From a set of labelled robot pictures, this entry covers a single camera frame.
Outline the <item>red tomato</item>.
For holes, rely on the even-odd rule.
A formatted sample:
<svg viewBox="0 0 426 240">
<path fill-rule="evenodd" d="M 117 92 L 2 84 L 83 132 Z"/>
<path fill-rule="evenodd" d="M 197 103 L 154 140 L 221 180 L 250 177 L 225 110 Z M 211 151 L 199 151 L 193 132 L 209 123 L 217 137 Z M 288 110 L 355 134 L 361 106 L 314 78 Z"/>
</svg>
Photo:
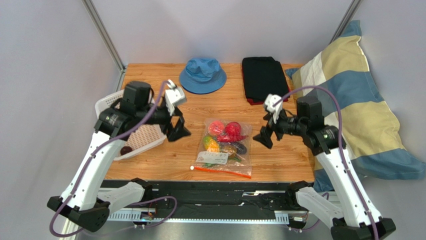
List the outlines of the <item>red tomato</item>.
<svg viewBox="0 0 426 240">
<path fill-rule="evenodd" d="M 242 126 L 238 122 L 229 122 L 224 128 L 224 132 L 229 136 L 240 136 L 242 134 Z"/>
</svg>

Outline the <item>red chili pepper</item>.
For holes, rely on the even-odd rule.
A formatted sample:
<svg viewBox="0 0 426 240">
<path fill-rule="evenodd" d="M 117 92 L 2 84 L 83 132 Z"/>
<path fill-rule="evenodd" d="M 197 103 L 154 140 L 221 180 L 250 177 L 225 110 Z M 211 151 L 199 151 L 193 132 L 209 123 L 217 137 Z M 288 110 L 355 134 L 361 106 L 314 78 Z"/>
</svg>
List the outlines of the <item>red chili pepper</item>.
<svg viewBox="0 0 426 240">
<path fill-rule="evenodd" d="M 248 135 L 232 135 L 232 134 L 221 134 L 216 137 L 216 140 L 220 143 L 234 143 L 243 141 L 248 137 Z"/>
</svg>

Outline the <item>pink peach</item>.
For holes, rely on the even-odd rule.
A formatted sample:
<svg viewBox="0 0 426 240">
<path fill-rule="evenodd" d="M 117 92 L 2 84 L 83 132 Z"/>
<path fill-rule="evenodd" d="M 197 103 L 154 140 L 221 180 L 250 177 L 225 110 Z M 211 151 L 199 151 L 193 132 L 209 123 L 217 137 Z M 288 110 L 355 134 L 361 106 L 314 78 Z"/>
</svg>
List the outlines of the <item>pink peach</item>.
<svg viewBox="0 0 426 240">
<path fill-rule="evenodd" d="M 219 136 L 224 132 L 225 125 L 221 120 L 212 121 L 208 127 L 207 131 L 211 136 Z"/>
</svg>

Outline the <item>yellow green mango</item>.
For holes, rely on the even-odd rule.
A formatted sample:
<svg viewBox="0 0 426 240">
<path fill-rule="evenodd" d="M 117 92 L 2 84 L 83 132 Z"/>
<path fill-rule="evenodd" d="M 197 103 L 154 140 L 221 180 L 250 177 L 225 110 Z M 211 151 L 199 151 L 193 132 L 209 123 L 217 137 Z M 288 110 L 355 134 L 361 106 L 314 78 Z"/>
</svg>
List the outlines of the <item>yellow green mango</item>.
<svg viewBox="0 0 426 240">
<path fill-rule="evenodd" d="M 221 146 L 212 136 L 204 136 L 202 139 L 203 147 L 208 152 L 219 153 L 221 151 Z"/>
</svg>

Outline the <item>yellow brown passion fruit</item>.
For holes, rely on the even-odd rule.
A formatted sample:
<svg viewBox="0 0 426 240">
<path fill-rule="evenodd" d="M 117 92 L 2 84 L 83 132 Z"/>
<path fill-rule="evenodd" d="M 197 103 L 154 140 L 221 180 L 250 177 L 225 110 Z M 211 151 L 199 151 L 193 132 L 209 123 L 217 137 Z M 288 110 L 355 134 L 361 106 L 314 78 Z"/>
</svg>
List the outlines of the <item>yellow brown passion fruit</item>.
<svg viewBox="0 0 426 240">
<path fill-rule="evenodd" d="M 220 148 L 222 153 L 228 154 L 228 157 L 234 157 L 237 154 L 237 149 L 231 144 L 224 143 Z"/>
</svg>

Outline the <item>clear orange-zip bag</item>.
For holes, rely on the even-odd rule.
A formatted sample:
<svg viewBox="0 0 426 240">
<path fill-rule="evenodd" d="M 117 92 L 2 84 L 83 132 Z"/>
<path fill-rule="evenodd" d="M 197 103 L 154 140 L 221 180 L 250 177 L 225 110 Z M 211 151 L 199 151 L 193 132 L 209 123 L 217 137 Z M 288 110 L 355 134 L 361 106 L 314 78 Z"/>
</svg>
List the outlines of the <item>clear orange-zip bag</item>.
<svg viewBox="0 0 426 240">
<path fill-rule="evenodd" d="M 252 126 L 241 121 L 210 118 L 190 169 L 252 178 Z"/>
</svg>

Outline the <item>green chili pepper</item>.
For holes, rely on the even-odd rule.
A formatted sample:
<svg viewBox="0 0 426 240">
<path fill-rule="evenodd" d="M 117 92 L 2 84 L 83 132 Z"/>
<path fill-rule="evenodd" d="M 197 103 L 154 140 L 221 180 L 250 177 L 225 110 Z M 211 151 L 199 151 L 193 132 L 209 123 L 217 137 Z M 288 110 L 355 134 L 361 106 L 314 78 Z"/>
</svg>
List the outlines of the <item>green chili pepper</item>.
<svg viewBox="0 0 426 240">
<path fill-rule="evenodd" d="M 210 167 L 214 167 L 218 165 L 226 165 L 226 164 L 230 164 L 234 162 L 241 163 L 242 159 L 237 156 L 234 156 L 234 157 L 229 157 L 227 160 L 216 160 L 213 163 L 204 163 L 202 166 L 210 168 Z"/>
</svg>

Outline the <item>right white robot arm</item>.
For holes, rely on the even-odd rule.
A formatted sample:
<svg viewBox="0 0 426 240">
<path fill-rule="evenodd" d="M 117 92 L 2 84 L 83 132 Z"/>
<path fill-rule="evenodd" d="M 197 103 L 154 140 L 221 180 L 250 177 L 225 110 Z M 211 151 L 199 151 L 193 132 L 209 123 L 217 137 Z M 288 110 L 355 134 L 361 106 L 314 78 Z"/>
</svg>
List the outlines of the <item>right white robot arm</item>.
<svg viewBox="0 0 426 240">
<path fill-rule="evenodd" d="M 266 111 L 260 133 L 253 139 L 267 148 L 273 146 L 271 136 L 299 136 L 325 170 L 340 206 L 322 197 L 305 181 L 287 188 L 290 204 L 313 213 L 330 230 L 335 240 L 382 240 L 396 230 L 394 221 L 384 218 L 370 200 L 358 178 L 339 129 L 325 124 L 322 104 L 314 96 L 296 102 L 296 115 L 288 116 L 278 95 L 267 96 Z"/>
</svg>

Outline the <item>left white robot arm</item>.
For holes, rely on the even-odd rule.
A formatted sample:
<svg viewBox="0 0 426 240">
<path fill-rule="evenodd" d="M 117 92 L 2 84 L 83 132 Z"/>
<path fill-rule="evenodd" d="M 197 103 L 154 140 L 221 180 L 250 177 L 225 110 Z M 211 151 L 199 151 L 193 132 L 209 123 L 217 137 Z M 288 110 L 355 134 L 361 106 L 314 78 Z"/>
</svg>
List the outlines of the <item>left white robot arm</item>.
<svg viewBox="0 0 426 240">
<path fill-rule="evenodd" d="M 99 190 L 114 159 L 141 126 L 160 126 L 170 142 L 191 134 L 179 110 L 186 100 L 183 88 L 172 80 L 162 82 L 158 94 L 146 82 L 128 83 L 121 97 L 99 113 L 77 173 L 62 194 L 48 200 L 47 207 L 55 216 L 76 224 L 80 231 L 94 233 L 122 208 L 154 203 L 152 185 L 140 178 L 106 193 Z"/>
</svg>

